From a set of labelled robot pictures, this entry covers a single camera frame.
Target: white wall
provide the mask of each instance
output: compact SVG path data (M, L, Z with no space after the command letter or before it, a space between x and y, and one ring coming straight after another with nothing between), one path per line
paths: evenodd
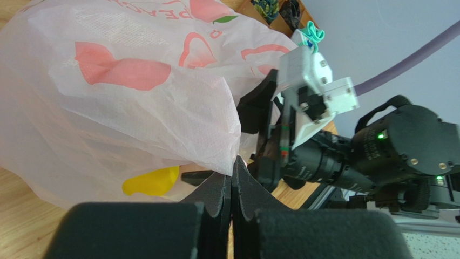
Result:
M303 0L326 37L320 52L334 78L355 85L390 68L460 19L460 0ZM460 124L460 37L389 83L359 97L335 119L352 136L358 119L394 95L407 96Z

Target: pink print on bag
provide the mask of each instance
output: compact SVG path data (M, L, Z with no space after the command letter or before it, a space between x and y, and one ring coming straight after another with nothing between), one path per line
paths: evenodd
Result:
M268 52L268 51L279 51L280 56L281 56L281 55L286 54L287 52L289 52L289 49L284 47L284 46L277 45L277 44L267 44L267 45L262 45L260 47L257 47L256 49L245 49L245 50L241 51L241 57L245 61L247 61L246 59L248 57L252 57L252 55L257 55L257 54ZM275 66L270 65L270 64L264 64L264 65L258 66L257 69L262 74L268 75L270 70L275 69Z
M205 67L217 60L212 54L208 42L196 32L191 32L185 37L184 50L179 58L179 66L194 69Z
M149 91L171 74L168 64L138 58L116 60L106 47L96 43L75 42L75 53L82 75L90 85L107 83Z

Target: white plastic bag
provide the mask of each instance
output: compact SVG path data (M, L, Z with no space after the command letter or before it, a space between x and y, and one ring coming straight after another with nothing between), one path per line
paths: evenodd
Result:
M36 0L0 32L0 166L61 207L196 163L230 175L235 104L295 48L214 0Z

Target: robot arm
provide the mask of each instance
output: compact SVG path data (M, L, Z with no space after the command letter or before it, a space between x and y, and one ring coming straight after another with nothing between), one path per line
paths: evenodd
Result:
M237 107L242 131L259 129L248 169L262 186L273 190L282 178L297 187L324 183L365 194L364 202L408 217L435 219L439 209L460 208L458 126L397 96L363 117L352 139L321 132L322 123L357 107L356 95L349 79L322 84L330 69L314 72L322 56L302 49L283 56L280 71L272 70ZM271 125L277 87L283 96L281 118ZM390 105L397 110L367 125ZM246 131L249 126L252 132Z

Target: wooden shelf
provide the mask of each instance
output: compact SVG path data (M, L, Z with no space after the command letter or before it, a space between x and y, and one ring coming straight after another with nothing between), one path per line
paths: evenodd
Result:
M280 8L282 7L285 1L287 0L278 0ZM299 29L304 28L307 25L308 21L314 22L315 26L318 27L317 23L313 20L312 16L310 15L310 13L308 12L308 10L305 8L305 6L300 0L299 0L299 6L300 6L300 12L301 12ZM269 25L267 21L259 14L259 12L257 12L251 0L243 0L243 2L239 5L239 7L235 8L234 10L242 15L245 15L253 19L256 19L257 21L260 21L261 23L265 24L270 29L279 31L288 37L292 36L293 31L290 29L289 25L285 22L285 20L283 19L283 17L281 17L281 15L278 15L273 20L273 22Z

